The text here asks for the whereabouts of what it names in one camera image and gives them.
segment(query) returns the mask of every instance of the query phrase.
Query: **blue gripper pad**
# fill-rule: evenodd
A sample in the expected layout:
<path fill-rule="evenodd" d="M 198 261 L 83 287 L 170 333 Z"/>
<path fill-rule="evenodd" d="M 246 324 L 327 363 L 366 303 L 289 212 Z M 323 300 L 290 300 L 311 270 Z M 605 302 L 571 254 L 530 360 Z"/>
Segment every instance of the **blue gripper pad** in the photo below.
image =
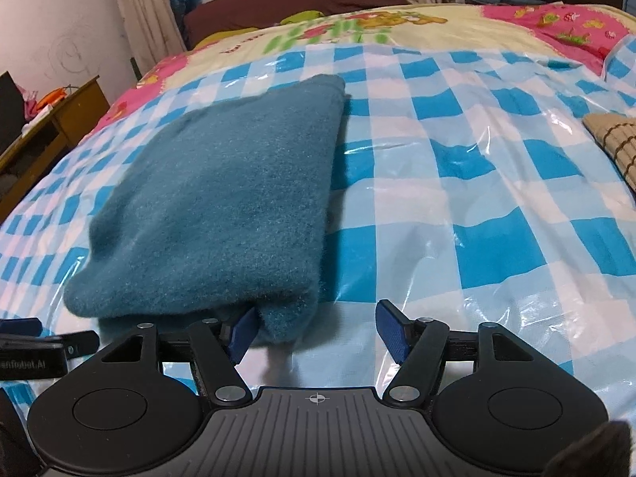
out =
<path fill-rule="evenodd" d="M 411 352 L 406 339 L 405 325 L 411 321 L 390 301 L 385 299 L 375 307 L 375 327 L 393 360 L 401 365 Z"/>
<path fill-rule="evenodd" d="M 238 364 L 250 344 L 252 344 L 260 326 L 258 311 L 250 308 L 234 325 L 230 342 L 228 343 L 228 356 L 233 364 Z"/>

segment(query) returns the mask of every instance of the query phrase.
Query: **teal towel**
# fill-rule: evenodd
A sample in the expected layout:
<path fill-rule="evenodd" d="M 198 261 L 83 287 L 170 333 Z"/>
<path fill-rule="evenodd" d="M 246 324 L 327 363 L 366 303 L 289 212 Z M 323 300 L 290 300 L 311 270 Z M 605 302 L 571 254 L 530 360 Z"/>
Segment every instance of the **teal towel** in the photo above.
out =
<path fill-rule="evenodd" d="M 155 136 L 89 227 L 82 317 L 255 302 L 268 341 L 314 316 L 344 82 L 316 76 L 192 111 Z"/>

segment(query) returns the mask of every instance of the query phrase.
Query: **circular pad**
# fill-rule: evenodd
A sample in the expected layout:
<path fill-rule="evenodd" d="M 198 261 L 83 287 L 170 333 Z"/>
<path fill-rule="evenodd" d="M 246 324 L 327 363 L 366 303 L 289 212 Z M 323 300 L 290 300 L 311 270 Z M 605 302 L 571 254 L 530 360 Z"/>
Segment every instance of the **circular pad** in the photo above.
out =
<path fill-rule="evenodd" d="M 481 467 L 540 474 L 607 418 L 592 391 L 555 368 L 533 371 L 529 362 L 479 368 L 440 392 L 433 424 L 451 449 Z"/>
<path fill-rule="evenodd" d="M 75 419 L 95 430 L 116 430 L 138 421 L 148 407 L 145 398 L 128 389 L 100 389 L 80 398 L 73 407 Z"/>
<path fill-rule="evenodd" d="M 550 393 L 529 387 L 504 389 L 491 396 L 488 409 L 492 417 L 508 427 L 536 430 L 561 418 L 561 402 Z"/>
<path fill-rule="evenodd" d="M 71 371 L 31 406 L 29 434 L 50 467 L 73 475 L 130 475 L 192 439 L 203 417 L 188 387 L 157 372 L 135 372 L 134 364 L 123 376 L 120 365 L 101 365 L 87 376 Z"/>

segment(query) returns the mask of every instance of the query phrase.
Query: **white wall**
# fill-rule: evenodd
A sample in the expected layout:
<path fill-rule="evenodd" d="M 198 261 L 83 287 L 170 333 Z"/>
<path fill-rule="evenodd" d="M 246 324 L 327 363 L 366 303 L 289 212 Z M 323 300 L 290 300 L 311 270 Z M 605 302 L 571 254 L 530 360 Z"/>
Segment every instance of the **white wall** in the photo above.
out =
<path fill-rule="evenodd" d="M 99 74 L 113 102 L 135 84 L 115 0 L 0 0 L 0 73 L 43 97 Z"/>

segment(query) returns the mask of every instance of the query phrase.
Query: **wooden desk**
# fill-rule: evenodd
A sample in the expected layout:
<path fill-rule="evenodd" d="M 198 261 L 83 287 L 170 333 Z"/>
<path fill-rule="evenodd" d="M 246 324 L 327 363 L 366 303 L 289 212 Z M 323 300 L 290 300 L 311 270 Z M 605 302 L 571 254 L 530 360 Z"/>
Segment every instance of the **wooden desk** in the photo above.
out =
<path fill-rule="evenodd" d="M 94 77 L 71 93 L 24 136 L 0 154 L 0 173 L 7 173 L 29 148 L 39 150 L 31 165 L 0 200 L 0 222 L 9 216 L 56 161 L 74 149 L 93 130 L 109 109 L 108 101 Z"/>

